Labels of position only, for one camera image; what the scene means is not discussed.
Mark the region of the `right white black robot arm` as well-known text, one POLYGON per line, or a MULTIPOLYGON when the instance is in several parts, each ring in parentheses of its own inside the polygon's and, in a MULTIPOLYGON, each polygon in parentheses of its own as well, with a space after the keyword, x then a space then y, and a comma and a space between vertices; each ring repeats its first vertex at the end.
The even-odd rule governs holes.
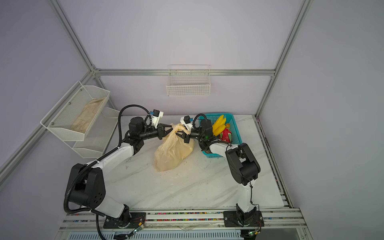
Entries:
POLYGON ((227 159, 231 175, 239 184, 238 202, 234 211, 225 211, 224 223, 226 227, 255 227, 260 232, 264 226, 264 220, 260 207, 253 203, 252 182, 258 178, 261 167, 246 143, 239 145, 221 140, 213 133, 213 126, 208 119, 200 120, 200 126, 195 127, 194 122, 185 124, 190 130, 177 131, 176 135, 189 143, 194 139, 198 141, 202 152, 216 154, 227 159))

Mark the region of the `teal plastic fruit basket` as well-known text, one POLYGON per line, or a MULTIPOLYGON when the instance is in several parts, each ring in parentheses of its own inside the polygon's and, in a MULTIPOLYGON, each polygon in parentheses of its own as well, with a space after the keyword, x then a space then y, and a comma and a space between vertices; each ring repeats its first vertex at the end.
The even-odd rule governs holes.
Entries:
POLYGON ((208 148, 207 150, 203 150, 203 154, 207 158, 220 158, 225 157, 225 151, 229 150, 231 148, 235 148, 237 145, 240 145, 243 143, 240 132, 237 127, 237 123, 235 120, 235 117, 231 113, 210 113, 206 114, 206 117, 208 120, 212 122, 212 125, 216 123, 217 120, 222 120, 222 122, 225 120, 226 122, 224 125, 226 128, 217 136, 218 140, 225 141, 225 143, 220 143, 219 147, 215 147, 212 145, 211 147, 214 147, 214 152, 211 151, 211 148, 208 148))

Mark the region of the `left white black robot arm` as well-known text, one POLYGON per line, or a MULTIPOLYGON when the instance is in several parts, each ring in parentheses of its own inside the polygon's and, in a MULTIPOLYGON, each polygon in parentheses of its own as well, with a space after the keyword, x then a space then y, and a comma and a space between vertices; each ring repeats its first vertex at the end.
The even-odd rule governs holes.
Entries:
POLYGON ((118 228, 125 228, 133 222, 130 209, 106 193, 105 176, 126 159, 137 154, 144 141, 152 138, 162 140, 173 130, 167 124, 147 126, 142 117, 134 117, 126 133, 122 132, 118 122, 118 145, 88 164, 76 164, 72 167, 63 208, 67 214, 91 212, 98 217, 106 217, 118 228))

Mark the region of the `cream banana print plastic bag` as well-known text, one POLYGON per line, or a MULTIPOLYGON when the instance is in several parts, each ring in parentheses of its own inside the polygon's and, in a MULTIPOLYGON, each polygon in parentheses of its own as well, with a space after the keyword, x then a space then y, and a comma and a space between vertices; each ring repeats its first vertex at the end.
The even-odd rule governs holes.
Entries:
POLYGON ((182 124, 172 125, 173 130, 165 137, 163 143, 155 151, 154 168, 157 172, 164 172, 178 167, 187 158, 195 147, 194 140, 185 143, 176 135, 178 131, 190 134, 182 124))

